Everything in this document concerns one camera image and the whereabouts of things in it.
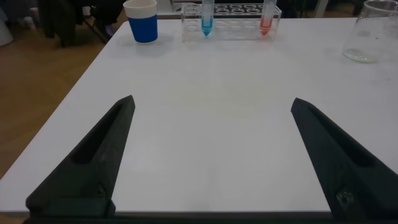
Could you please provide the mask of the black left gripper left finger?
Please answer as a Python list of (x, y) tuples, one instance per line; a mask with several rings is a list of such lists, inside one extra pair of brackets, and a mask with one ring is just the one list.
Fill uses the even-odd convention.
[(118, 100), (27, 197), (35, 218), (103, 218), (111, 198), (135, 110), (131, 95)]

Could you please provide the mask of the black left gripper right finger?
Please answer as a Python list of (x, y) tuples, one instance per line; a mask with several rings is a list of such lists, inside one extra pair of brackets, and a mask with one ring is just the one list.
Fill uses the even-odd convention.
[(290, 111), (332, 216), (397, 221), (397, 174), (311, 103), (296, 98)]

